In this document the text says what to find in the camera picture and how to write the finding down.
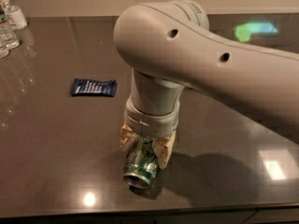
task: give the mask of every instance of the countertop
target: countertop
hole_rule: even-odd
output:
[[[230,34],[217,21],[232,23],[215,16],[211,30]],[[129,189],[120,130],[131,68],[114,48],[115,20],[31,18],[17,32],[22,44],[0,60],[0,217],[299,201],[299,146],[188,89],[167,168],[151,188]],[[116,95],[71,97],[74,78],[116,79]]]

